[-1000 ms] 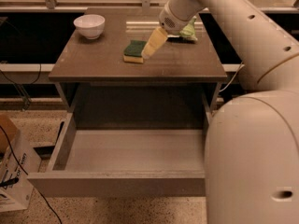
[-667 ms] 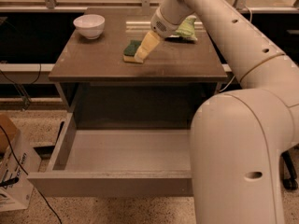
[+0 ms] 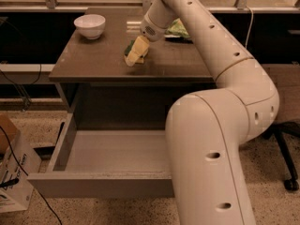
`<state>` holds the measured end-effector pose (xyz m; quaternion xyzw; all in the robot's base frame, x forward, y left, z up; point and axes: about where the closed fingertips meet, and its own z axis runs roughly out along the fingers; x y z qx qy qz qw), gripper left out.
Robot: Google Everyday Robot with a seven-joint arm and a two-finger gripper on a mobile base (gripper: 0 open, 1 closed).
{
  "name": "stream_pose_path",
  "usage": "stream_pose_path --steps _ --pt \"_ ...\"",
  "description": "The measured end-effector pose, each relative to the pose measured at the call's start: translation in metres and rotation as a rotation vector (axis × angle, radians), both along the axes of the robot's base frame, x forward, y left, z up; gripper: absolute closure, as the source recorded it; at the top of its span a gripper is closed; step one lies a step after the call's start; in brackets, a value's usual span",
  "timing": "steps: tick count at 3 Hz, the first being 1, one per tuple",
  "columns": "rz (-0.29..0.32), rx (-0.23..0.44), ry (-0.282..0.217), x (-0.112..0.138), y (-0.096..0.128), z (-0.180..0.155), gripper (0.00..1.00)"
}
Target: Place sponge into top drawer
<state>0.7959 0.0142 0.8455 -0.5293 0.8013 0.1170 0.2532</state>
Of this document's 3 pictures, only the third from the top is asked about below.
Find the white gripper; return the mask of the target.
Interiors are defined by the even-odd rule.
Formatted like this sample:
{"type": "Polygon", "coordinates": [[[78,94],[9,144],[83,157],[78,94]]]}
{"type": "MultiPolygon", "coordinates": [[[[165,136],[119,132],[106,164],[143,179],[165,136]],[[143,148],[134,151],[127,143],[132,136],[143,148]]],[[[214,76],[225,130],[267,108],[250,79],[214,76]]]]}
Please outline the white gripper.
{"type": "Polygon", "coordinates": [[[142,36],[138,36],[135,39],[132,49],[125,60],[126,64],[129,67],[133,67],[141,56],[143,56],[144,60],[144,57],[148,54],[149,41],[155,42],[160,40],[166,28],[165,22],[159,16],[145,14],[140,26],[142,36]]]}

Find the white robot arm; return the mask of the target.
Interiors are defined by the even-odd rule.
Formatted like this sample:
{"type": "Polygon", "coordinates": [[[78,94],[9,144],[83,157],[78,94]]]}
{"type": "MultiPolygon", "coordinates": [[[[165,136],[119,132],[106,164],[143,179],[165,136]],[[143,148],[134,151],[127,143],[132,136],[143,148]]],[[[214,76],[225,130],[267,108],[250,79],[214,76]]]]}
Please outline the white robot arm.
{"type": "Polygon", "coordinates": [[[181,225],[256,225],[239,146],[274,122],[279,95],[251,53],[200,0],[155,0],[144,15],[142,38],[126,60],[134,65],[179,19],[216,88],[180,97],[165,126],[172,187],[181,225]]]}

